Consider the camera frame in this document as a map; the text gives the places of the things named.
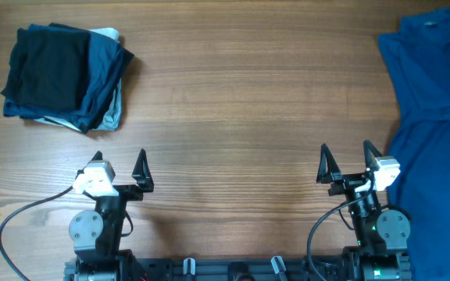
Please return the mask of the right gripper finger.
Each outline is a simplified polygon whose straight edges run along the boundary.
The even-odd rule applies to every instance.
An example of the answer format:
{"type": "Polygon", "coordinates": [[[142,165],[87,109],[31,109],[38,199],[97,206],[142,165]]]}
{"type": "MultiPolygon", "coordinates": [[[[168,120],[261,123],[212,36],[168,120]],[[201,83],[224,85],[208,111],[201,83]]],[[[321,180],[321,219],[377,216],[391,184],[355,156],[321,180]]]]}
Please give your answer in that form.
{"type": "Polygon", "coordinates": [[[370,168],[376,157],[382,157],[382,154],[376,149],[370,140],[363,141],[363,151],[366,168],[370,168]]]}
{"type": "Polygon", "coordinates": [[[322,144],[320,147],[320,165],[317,172],[317,183],[334,183],[342,180],[341,170],[336,163],[329,147],[322,144]]]}

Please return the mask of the blue polo shirt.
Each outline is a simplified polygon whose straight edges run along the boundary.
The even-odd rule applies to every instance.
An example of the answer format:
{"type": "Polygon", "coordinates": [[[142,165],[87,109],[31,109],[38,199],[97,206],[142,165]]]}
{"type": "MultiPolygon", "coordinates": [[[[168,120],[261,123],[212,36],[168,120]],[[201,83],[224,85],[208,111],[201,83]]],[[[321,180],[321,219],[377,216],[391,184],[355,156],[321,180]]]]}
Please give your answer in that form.
{"type": "Polygon", "coordinates": [[[412,218],[412,277],[450,280],[450,8],[402,18],[378,47],[400,108],[388,196],[412,218]]]}

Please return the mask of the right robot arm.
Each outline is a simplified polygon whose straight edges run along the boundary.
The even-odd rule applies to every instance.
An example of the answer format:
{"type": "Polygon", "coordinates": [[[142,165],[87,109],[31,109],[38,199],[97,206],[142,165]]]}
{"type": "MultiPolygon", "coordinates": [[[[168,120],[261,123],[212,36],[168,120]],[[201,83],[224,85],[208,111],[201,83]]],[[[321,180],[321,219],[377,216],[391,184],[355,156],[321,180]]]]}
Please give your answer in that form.
{"type": "Polygon", "coordinates": [[[316,182],[329,184],[328,194],[343,195],[345,201],[318,219],[310,230],[308,265],[322,280],[410,280],[407,240],[411,216],[398,206],[381,205],[377,196],[398,178],[400,164],[394,157],[382,155],[369,140],[362,146],[365,170],[344,174],[329,147],[321,145],[316,182]],[[314,258],[311,243],[317,228],[344,208],[352,220],[345,225],[355,233],[357,245],[345,247],[334,265],[314,258]]]}

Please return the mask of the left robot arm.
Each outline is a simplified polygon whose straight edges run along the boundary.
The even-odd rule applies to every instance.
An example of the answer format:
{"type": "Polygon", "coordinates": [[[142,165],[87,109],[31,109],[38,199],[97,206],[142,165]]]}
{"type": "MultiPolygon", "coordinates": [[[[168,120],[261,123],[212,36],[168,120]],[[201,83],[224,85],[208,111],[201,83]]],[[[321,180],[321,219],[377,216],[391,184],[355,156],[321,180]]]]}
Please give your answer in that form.
{"type": "Polygon", "coordinates": [[[132,177],[134,184],[114,185],[111,163],[98,151],[88,164],[77,172],[73,189],[95,201],[93,210],[77,213],[71,220],[69,235],[76,254],[74,262],[66,263],[65,281],[146,281],[147,271],[131,250],[121,250],[129,201],[142,201],[145,193],[154,190],[145,150],[140,150],[132,177]]]}

